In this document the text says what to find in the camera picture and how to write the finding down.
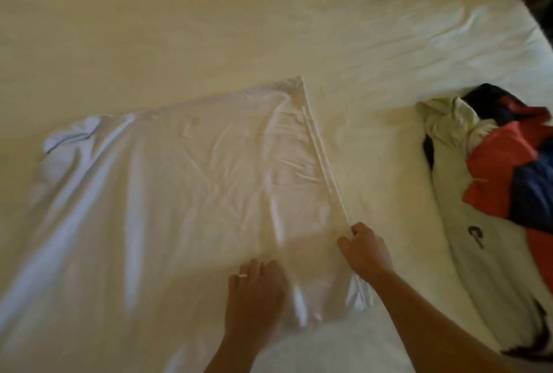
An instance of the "hand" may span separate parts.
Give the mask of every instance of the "hand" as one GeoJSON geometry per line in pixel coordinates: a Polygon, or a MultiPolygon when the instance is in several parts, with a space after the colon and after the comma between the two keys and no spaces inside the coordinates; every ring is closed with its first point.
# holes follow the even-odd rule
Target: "hand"
{"type": "Polygon", "coordinates": [[[353,271],[367,283],[374,286],[384,274],[393,272],[391,256],[384,239],[373,232],[365,223],[351,226],[353,238],[338,239],[338,247],[353,271]]]}
{"type": "Polygon", "coordinates": [[[286,280],[276,261],[252,260],[228,278],[225,340],[259,353],[275,332],[284,309],[286,280]]]}

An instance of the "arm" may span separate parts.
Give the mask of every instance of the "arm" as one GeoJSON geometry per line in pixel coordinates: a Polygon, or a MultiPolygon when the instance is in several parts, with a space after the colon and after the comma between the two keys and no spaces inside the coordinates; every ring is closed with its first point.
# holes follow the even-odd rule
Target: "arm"
{"type": "Polygon", "coordinates": [[[284,309],[287,283],[275,261],[240,266],[228,278],[225,337],[204,373],[248,373],[284,309]]]}
{"type": "Polygon", "coordinates": [[[501,356],[432,307],[393,270],[384,240],[363,223],[338,246],[384,302],[417,373],[511,372],[501,356]]]}

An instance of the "bed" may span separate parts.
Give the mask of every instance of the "bed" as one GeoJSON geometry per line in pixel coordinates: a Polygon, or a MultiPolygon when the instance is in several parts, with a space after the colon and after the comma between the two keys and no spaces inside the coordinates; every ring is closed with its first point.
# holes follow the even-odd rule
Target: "bed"
{"type": "MultiPolygon", "coordinates": [[[[412,286],[498,348],[451,261],[414,104],[489,82],[553,105],[551,48],[520,0],[0,0],[0,16],[4,269],[53,128],[302,75],[349,221],[373,227],[412,286]]],[[[378,300],[280,342],[254,370],[370,368],[412,371],[378,300]]]]}

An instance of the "forearm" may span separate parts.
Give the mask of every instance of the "forearm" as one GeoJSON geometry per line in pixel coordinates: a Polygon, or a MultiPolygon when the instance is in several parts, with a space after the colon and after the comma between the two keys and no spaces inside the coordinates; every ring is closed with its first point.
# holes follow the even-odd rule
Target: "forearm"
{"type": "Polygon", "coordinates": [[[204,373],[248,373],[256,356],[249,346],[225,337],[204,373]]]}
{"type": "Polygon", "coordinates": [[[394,273],[374,282],[418,373],[510,372],[501,357],[450,321],[394,273]]]}

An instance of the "mattress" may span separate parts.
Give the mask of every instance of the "mattress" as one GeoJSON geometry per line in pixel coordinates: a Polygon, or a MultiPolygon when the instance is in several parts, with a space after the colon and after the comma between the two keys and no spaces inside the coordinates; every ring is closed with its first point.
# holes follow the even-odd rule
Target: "mattress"
{"type": "MultiPolygon", "coordinates": [[[[489,82],[553,105],[551,49],[520,0],[0,0],[0,14],[2,290],[47,132],[302,75],[349,221],[373,227],[412,286],[498,348],[455,273],[414,104],[489,82]]],[[[267,349],[254,371],[367,366],[412,371],[378,300],[267,349]]]]}

